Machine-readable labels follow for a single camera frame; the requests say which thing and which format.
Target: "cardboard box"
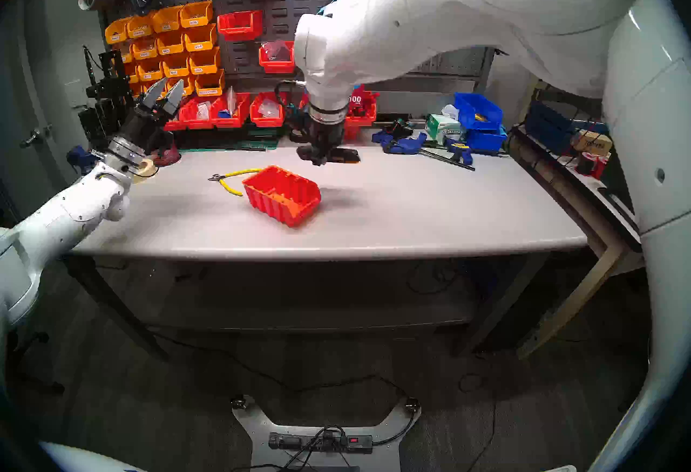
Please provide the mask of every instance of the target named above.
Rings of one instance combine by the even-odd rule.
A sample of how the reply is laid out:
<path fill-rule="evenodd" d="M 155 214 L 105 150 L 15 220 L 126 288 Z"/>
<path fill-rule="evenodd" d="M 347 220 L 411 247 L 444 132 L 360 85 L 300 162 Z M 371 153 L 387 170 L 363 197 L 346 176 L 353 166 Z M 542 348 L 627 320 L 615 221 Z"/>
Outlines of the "cardboard box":
<path fill-rule="evenodd" d="M 581 130 L 571 139 L 571 146 L 578 152 L 590 152 L 596 156 L 607 156 L 612 140 L 597 132 Z"/>
<path fill-rule="evenodd" d="M 463 126 L 456 119 L 444 115 L 428 115 L 425 124 L 427 134 L 440 145 L 445 135 L 462 135 Z"/>

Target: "spool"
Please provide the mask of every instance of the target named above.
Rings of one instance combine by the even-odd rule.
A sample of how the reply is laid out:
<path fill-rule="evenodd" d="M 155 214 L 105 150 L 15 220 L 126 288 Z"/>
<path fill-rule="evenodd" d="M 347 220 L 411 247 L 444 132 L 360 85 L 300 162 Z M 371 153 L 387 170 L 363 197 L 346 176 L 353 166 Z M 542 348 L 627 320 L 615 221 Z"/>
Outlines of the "spool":
<path fill-rule="evenodd" d="M 588 176 L 595 169 L 596 156 L 590 152 L 581 152 L 578 157 L 578 165 L 575 166 L 575 172 Z"/>

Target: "small plastic bag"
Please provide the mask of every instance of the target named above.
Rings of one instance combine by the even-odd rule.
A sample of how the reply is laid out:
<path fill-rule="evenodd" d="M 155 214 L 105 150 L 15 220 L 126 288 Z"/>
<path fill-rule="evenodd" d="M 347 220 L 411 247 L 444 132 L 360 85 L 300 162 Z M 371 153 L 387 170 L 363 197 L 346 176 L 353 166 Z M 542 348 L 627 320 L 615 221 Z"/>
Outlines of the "small plastic bag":
<path fill-rule="evenodd" d="M 447 104 L 446 106 L 444 106 L 444 108 L 442 109 L 442 115 L 454 120 L 458 120 L 458 110 L 451 104 Z"/>
<path fill-rule="evenodd" d="M 261 47 L 269 61 L 290 61 L 290 49 L 285 41 L 268 41 Z"/>
<path fill-rule="evenodd" d="M 209 112 L 211 111 L 211 102 L 200 102 L 197 104 L 197 120 L 209 120 Z"/>
<path fill-rule="evenodd" d="M 262 103 L 259 104 L 257 111 L 261 113 L 262 117 L 270 117 L 272 119 L 280 117 L 279 104 L 269 98 L 265 98 Z"/>

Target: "table leg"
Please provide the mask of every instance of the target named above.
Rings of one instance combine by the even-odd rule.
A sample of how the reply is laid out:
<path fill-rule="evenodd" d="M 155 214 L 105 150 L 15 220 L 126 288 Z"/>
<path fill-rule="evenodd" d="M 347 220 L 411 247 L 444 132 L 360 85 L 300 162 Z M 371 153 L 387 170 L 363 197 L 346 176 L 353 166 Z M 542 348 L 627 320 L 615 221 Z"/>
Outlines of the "table leg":
<path fill-rule="evenodd" d="M 597 263 L 559 308 L 554 313 L 543 315 L 538 328 L 518 347 L 518 358 L 526 358 L 566 325 L 612 274 L 626 251 L 626 246 L 623 244 L 608 246 Z"/>
<path fill-rule="evenodd" d="M 548 256 L 549 252 L 540 252 L 521 254 L 512 259 L 509 269 L 500 278 L 494 292 L 482 303 L 468 329 L 455 340 L 454 355 L 472 353 L 487 338 L 533 280 Z"/>
<path fill-rule="evenodd" d="M 67 272 L 77 280 L 99 307 L 116 322 L 125 333 L 150 355 L 167 361 L 168 354 L 158 345 L 156 338 L 148 331 L 144 324 L 127 308 L 120 297 L 108 285 L 96 269 L 96 264 L 90 256 L 64 256 L 62 261 Z"/>

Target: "gray table top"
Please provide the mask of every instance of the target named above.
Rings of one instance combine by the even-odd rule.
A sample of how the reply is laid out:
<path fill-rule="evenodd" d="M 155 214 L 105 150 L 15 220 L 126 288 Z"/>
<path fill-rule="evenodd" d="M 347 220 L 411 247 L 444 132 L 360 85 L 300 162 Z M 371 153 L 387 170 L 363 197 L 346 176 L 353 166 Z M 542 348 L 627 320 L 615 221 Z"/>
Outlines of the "gray table top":
<path fill-rule="evenodd" d="M 304 162 L 293 148 L 186 152 L 133 184 L 130 207 L 77 254 L 202 260 L 354 260 L 568 250 L 586 235 L 511 158 L 475 155 L 472 172 L 424 156 L 358 147 L 357 165 Z M 278 165 L 314 182 L 321 204 L 298 228 L 208 181 Z M 242 190 L 241 179 L 228 179 Z"/>

